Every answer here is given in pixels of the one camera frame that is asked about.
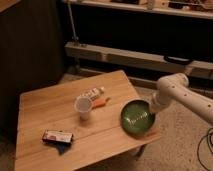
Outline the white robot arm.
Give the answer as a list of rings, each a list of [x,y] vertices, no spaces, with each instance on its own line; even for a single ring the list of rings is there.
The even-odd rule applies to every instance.
[[[157,114],[175,100],[213,126],[213,99],[189,90],[188,85],[189,80],[183,73],[159,78],[157,91],[151,97],[150,112]]]

